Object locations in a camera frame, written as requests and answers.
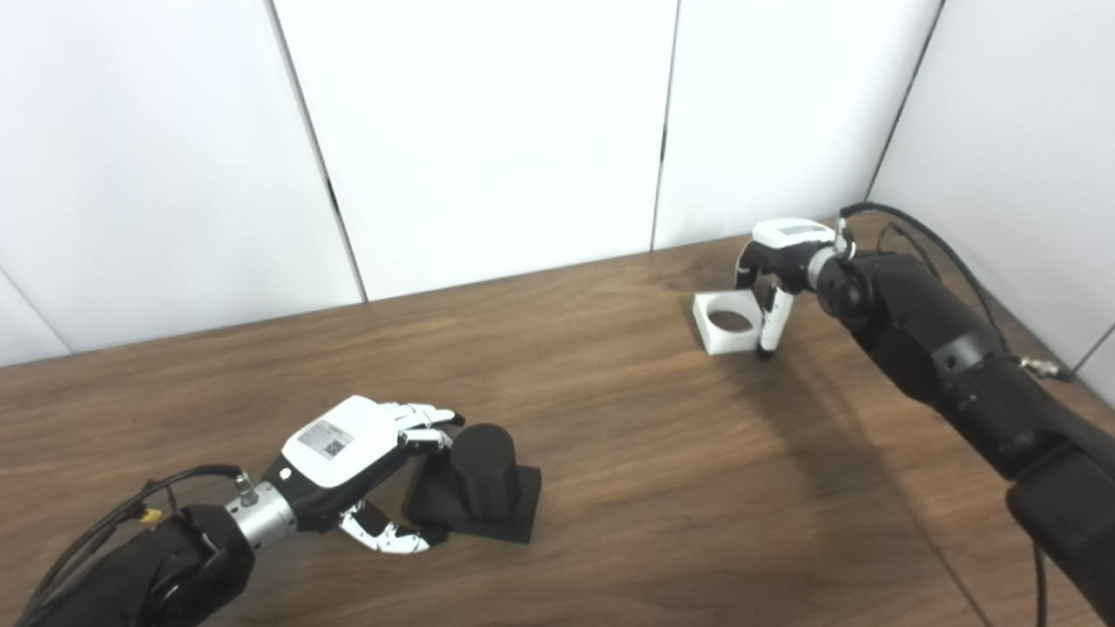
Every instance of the white wall panel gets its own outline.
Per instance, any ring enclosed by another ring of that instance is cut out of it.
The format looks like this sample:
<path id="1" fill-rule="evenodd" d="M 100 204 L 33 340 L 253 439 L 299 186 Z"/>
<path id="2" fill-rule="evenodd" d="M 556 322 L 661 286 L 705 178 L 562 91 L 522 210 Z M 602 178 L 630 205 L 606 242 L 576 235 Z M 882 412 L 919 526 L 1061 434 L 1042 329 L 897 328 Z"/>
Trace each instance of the white wall panel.
<path id="1" fill-rule="evenodd" d="M 0 266 L 75 350 L 359 299 L 263 2 L 2 2 L 0 85 Z"/>
<path id="2" fill-rule="evenodd" d="M 1105 0 L 947 2 L 872 192 L 1068 364 L 1115 319 L 1113 32 Z"/>
<path id="3" fill-rule="evenodd" d="M 0 366 L 59 355 L 69 350 L 0 271 Z"/>
<path id="4" fill-rule="evenodd" d="M 648 250 L 673 0 L 279 0 L 369 298 Z"/>
<path id="5" fill-rule="evenodd" d="M 682 0 L 655 247 L 862 201 L 939 0 Z"/>

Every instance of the wooden table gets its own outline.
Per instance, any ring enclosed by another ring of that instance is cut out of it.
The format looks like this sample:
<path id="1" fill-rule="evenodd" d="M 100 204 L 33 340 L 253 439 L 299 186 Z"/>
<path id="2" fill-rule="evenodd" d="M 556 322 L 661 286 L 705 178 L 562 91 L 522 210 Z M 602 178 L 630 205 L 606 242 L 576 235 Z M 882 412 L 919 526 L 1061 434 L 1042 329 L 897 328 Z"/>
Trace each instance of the wooden table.
<path id="1" fill-rule="evenodd" d="M 1029 544 L 1002 482 L 812 299 L 770 363 L 704 353 L 692 295 L 730 288 L 745 241 L 0 370 L 0 623 L 146 479 L 202 462 L 258 475 L 362 394 L 506 427 L 543 469 L 534 541 L 391 557 L 297 537 L 211 625 L 1030 624 Z M 1115 428 L 1083 386 L 1050 387 Z M 372 500 L 397 512 L 413 470 Z M 231 498 L 219 481 L 181 493 Z M 1050 577 L 1053 624 L 1097 624 Z"/>

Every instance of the barcode label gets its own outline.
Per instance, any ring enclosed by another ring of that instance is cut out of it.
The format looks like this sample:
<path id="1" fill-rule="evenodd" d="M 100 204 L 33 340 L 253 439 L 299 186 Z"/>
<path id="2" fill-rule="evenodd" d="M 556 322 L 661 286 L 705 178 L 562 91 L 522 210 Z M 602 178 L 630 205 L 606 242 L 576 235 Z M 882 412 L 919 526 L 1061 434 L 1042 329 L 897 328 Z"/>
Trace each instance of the barcode label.
<path id="1" fill-rule="evenodd" d="M 336 457 L 353 440 L 356 438 L 329 421 L 318 421 L 306 433 L 298 436 L 299 442 L 327 460 Z"/>

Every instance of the yellow connector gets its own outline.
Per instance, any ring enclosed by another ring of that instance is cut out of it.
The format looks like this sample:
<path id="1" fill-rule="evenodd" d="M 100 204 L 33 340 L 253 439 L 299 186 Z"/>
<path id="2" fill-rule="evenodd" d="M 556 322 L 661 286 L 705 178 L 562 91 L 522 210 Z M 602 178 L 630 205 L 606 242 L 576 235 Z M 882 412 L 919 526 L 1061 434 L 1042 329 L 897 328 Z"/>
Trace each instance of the yellow connector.
<path id="1" fill-rule="evenodd" d="M 145 524 L 155 524 L 163 518 L 163 510 L 148 509 L 139 517 L 139 522 Z"/>

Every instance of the black arm segment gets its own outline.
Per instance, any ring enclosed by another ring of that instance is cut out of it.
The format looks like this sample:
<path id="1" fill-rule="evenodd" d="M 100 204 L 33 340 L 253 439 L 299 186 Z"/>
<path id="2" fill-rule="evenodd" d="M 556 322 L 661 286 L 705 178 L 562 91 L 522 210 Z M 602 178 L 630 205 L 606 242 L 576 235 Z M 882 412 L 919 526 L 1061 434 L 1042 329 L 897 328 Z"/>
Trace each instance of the black arm segment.
<path id="1" fill-rule="evenodd" d="M 1046 392 L 913 257 L 834 257 L 811 287 L 899 389 L 1014 482 L 1011 514 L 1115 627 L 1115 440 Z"/>
<path id="2" fill-rule="evenodd" d="M 97 560 L 28 627 L 194 627 L 236 598 L 255 554 L 224 508 L 190 505 Z"/>

